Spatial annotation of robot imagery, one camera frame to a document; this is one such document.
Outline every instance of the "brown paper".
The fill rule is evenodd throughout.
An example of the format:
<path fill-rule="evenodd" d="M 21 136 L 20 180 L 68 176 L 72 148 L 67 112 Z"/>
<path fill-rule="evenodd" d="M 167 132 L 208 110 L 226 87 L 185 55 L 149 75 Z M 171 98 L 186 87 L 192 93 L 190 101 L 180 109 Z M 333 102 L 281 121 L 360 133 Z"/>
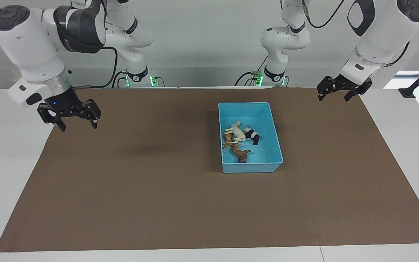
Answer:
<path fill-rule="evenodd" d="M 419 243 L 419 200 L 359 98 L 315 89 L 89 90 L 55 128 L 0 252 Z M 223 174 L 220 102 L 269 102 L 273 174 Z"/>

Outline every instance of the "white horse figurine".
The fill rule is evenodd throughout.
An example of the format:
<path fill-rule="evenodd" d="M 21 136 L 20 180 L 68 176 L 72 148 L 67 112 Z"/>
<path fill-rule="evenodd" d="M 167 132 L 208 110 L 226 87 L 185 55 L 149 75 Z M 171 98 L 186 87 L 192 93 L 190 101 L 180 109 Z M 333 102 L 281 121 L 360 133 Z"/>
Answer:
<path fill-rule="evenodd" d="M 233 144 L 237 144 L 238 142 L 244 142 L 247 140 L 245 133 L 239 128 L 242 123 L 240 121 L 237 121 L 235 124 L 231 126 L 231 128 L 226 129 L 226 132 L 224 134 L 234 134 L 234 141 Z"/>

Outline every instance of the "brown horse figurine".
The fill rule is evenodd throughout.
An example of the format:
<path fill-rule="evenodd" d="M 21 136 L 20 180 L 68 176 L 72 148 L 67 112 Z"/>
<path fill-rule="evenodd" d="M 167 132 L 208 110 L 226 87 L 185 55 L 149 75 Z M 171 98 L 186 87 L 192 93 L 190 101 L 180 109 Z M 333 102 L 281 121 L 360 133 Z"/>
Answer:
<path fill-rule="evenodd" d="M 226 149 L 226 148 L 228 148 L 232 145 L 233 133 L 225 134 L 225 136 L 226 136 L 226 141 L 224 141 L 224 143 L 223 143 L 224 149 Z"/>
<path fill-rule="evenodd" d="M 251 150 L 239 150 L 240 144 L 233 144 L 232 145 L 232 152 L 237 156 L 238 163 L 246 163 L 247 162 L 247 154 L 251 152 Z"/>

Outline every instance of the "panda figurine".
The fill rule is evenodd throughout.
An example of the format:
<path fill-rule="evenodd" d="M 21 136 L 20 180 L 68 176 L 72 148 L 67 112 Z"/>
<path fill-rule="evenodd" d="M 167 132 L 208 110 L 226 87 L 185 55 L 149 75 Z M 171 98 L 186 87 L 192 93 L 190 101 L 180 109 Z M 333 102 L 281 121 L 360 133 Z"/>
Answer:
<path fill-rule="evenodd" d="M 250 128 L 250 126 L 247 126 L 244 131 L 245 137 L 247 139 L 251 139 L 253 141 L 253 145 L 257 146 L 258 142 L 260 141 L 260 134 L 256 133 L 253 129 Z"/>

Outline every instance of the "tan animal figurine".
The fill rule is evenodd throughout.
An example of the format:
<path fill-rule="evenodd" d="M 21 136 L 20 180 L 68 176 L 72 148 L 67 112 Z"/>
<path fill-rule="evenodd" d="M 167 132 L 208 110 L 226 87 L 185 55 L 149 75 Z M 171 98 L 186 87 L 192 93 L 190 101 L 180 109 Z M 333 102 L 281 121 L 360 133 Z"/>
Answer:
<path fill-rule="evenodd" d="M 237 142 L 244 142 L 247 139 L 245 133 L 243 133 L 243 131 L 239 128 L 241 124 L 242 123 L 240 123 L 240 121 L 237 121 L 235 124 L 231 126 L 231 128 L 226 129 L 226 133 L 224 133 L 224 134 L 230 134 L 230 133 L 234 134 L 233 144 L 236 144 Z"/>
<path fill-rule="evenodd" d="M 225 136 L 226 136 L 226 141 L 224 141 L 224 143 L 223 143 L 223 145 L 224 145 L 223 149 L 227 149 L 228 147 L 230 147 L 232 145 L 233 134 L 229 133 L 229 134 L 225 134 Z"/>
<path fill-rule="evenodd" d="M 240 144 L 233 144 L 232 145 L 232 152 L 237 156 L 238 163 L 246 163 L 247 162 L 247 154 L 251 152 L 251 150 L 239 150 Z"/>

